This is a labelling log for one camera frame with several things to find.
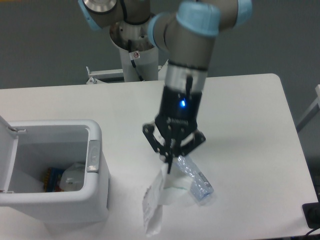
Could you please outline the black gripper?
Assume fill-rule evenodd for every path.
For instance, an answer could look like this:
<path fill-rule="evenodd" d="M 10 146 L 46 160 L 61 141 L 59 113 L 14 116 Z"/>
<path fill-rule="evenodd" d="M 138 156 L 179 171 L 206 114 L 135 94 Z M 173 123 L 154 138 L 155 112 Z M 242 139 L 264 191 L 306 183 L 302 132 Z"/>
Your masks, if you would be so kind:
<path fill-rule="evenodd" d="M 201 98 L 201 92 L 186 94 L 165 86 L 155 122 L 142 126 L 142 132 L 151 148 L 163 156 L 164 162 L 168 164 L 168 174 L 171 173 L 173 159 L 187 156 L 206 141 L 197 124 Z M 162 141 L 157 140 L 155 130 L 159 131 Z M 188 137 L 191 139 L 182 144 Z"/>

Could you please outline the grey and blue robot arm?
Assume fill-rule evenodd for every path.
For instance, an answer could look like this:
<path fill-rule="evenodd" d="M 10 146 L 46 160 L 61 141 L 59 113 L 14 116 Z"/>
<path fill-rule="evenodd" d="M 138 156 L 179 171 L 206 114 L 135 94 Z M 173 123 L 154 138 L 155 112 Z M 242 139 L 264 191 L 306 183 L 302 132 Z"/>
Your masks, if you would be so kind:
<path fill-rule="evenodd" d="M 197 115 L 218 34 L 245 23 L 250 0 L 185 0 L 173 13 L 153 14 L 148 0 L 80 0 L 93 30 L 109 28 L 126 82 L 158 79 L 158 51 L 168 53 L 164 88 L 155 120 L 142 131 L 171 165 L 205 141 Z"/>

